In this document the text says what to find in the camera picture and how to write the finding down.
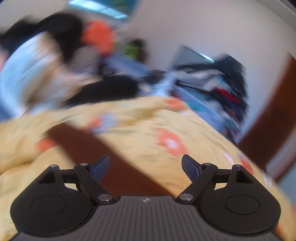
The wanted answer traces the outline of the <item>pile of mixed clothes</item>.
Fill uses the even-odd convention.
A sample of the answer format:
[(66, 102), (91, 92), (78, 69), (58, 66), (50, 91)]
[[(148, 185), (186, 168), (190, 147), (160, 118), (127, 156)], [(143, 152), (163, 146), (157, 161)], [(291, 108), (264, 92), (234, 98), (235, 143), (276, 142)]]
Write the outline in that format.
[(178, 61), (170, 73), (175, 79), (172, 94), (234, 142), (248, 109), (244, 66), (227, 54), (216, 60), (199, 56), (196, 61)]

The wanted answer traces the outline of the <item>brown wooden door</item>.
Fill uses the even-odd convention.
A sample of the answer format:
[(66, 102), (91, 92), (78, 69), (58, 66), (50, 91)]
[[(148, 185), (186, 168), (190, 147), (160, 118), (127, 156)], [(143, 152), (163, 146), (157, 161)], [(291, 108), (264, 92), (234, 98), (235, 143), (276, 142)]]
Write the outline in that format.
[(295, 57), (290, 55), (282, 79), (267, 107), (238, 148), (259, 168), (280, 150), (295, 129)]

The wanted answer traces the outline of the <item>yellow carrot print bedspread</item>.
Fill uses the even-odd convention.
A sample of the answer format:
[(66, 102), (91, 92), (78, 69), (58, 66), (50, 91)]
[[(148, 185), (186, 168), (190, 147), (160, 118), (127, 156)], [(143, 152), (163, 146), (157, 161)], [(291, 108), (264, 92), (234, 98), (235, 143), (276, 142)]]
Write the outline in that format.
[(100, 143), (175, 196), (190, 183), (181, 168), (184, 154), (220, 168), (240, 164), (280, 203), (279, 236), (295, 240), (295, 211), (276, 183), (184, 103), (161, 97), (86, 104), (2, 122), (1, 240), (16, 234), (11, 203), (41, 172), (52, 163), (70, 169), (76, 162), (97, 160)]

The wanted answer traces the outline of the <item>black garment on bed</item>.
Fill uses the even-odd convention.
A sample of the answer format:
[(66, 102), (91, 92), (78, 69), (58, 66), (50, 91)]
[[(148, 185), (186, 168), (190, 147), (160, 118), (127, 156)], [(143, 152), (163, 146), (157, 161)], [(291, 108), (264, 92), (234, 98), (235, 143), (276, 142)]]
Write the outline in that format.
[(76, 106), (130, 99), (136, 97), (138, 91), (138, 82), (128, 76), (104, 76), (98, 82), (83, 86), (73, 97), (65, 101), (65, 105)]

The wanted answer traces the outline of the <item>light blue quilted blanket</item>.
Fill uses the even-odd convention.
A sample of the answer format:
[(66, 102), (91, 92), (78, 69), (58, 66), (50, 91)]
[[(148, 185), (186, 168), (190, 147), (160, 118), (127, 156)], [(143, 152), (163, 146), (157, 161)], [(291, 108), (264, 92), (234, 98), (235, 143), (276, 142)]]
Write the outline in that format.
[[(104, 60), (106, 66), (116, 73), (123, 73), (137, 81), (142, 81), (150, 73), (146, 65), (138, 61), (131, 60), (125, 56), (112, 55)], [(191, 95), (183, 88), (175, 85), (175, 78), (170, 72), (166, 72), (164, 77), (156, 84), (143, 83), (141, 96), (170, 97), (174, 94), (177, 98), (193, 110), (200, 118), (213, 127), (219, 133), (225, 131), (224, 119), (215, 111), (206, 106), (199, 99)]]

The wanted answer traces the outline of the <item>grey framed panel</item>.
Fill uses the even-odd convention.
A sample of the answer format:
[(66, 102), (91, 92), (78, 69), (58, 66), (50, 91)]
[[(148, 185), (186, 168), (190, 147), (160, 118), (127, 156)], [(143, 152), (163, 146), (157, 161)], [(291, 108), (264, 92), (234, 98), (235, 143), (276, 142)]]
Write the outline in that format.
[(209, 64), (213, 63), (214, 60), (200, 52), (196, 52), (193, 49), (180, 45), (176, 54), (174, 55), (169, 69), (173, 69), (175, 66), (179, 65), (189, 65), (189, 64)]

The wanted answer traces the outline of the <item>green plastic chair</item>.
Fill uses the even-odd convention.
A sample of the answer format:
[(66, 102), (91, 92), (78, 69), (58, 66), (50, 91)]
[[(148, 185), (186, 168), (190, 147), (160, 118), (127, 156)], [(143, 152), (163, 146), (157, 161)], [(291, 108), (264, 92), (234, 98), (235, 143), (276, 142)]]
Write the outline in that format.
[(136, 60), (139, 51), (140, 51), (140, 47), (133, 44), (128, 44), (125, 48), (125, 56), (132, 60)]

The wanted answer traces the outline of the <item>orange plastic bag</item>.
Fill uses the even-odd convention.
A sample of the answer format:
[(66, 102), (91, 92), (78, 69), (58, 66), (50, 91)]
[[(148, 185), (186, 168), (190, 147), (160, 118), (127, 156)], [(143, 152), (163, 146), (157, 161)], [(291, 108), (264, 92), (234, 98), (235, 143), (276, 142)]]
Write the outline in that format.
[(111, 26), (102, 20), (86, 23), (80, 41), (83, 44), (92, 45), (102, 56), (109, 56), (115, 48), (115, 34)]

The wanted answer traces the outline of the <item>lotus flower wall poster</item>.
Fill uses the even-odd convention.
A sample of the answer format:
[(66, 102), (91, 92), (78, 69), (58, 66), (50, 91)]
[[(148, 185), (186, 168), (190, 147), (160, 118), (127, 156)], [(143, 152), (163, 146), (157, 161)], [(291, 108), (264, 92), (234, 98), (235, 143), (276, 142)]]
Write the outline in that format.
[(103, 14), (114, 19), (126, 19), (135, 10), (138, 0), (70, 0), (69, 6)]

